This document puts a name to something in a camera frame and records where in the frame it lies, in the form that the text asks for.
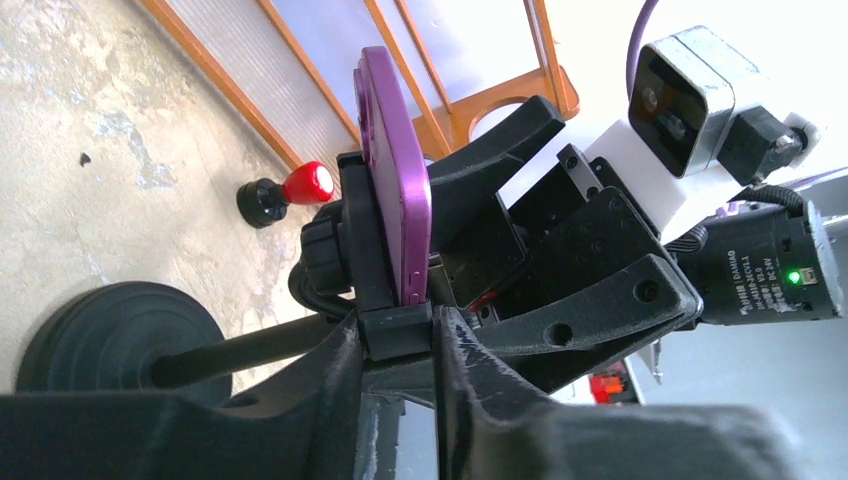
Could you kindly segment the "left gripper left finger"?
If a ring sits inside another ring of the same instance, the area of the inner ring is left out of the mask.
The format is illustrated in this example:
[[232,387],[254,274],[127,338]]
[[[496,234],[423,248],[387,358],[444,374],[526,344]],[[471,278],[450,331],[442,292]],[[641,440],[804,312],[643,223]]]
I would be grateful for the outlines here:
[[363,367],[357,322],[222,407],[167,393],[1,400],[5,479],[349,479]]

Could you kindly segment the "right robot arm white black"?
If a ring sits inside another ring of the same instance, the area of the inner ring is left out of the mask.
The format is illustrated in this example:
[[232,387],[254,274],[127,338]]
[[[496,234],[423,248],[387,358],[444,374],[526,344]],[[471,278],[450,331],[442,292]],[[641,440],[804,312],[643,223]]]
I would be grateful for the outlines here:
[[836,318],[822,218],[795,192],[744,190],[754,209],[667,244],[606,158],[564,147],[513,206],[496,191],[564,126],[533,97],[429,168],[429,224],[386,223],[415,285],[480,316],[478,339],[552,393],[675,330]]

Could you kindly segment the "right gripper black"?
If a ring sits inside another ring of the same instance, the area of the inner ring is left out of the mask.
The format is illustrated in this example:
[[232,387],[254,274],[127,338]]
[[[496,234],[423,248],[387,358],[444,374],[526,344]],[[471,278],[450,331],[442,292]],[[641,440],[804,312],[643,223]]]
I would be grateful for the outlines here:
[[621,182],[565,146],[512,206],[499,189],[565,126],[533,96],[427,167],[430,298],[494,310],[478,341],[552,393],[700,315],[703,301]]

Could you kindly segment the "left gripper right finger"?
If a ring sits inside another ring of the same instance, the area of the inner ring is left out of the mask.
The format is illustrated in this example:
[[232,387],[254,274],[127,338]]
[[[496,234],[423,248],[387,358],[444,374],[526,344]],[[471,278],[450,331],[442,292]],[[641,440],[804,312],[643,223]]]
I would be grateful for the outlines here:
[[433,313],[443,479],[791,479],[780,426],[740,407],[559,403],[476,338],[454,308]]

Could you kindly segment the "purple-cased phone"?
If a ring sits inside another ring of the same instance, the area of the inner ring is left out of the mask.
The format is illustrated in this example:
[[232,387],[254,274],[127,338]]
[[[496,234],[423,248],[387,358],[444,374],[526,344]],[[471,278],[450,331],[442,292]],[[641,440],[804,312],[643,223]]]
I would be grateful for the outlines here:
[[362,149],[382,216],[398,303],[420,304],[427,296],[431,186],[386,47],[361,50],[354,88]]

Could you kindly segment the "black round-base stand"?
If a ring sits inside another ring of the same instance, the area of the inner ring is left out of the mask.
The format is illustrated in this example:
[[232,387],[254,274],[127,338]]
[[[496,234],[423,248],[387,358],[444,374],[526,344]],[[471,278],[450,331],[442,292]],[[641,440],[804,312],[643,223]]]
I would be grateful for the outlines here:
[[334,325],[357,322],[368,357],[385,362],[431,347],[427,300],[398,303],[382,216],[364,153],[343,154],[342,198],[301,231],[289,276],[312,315],[226,339],[211,314],[168,285],[129,281],[89,291],[54,313],[25,350],[15,389],[30,392],[174,390],[220,404],[234,372],[307,352]]

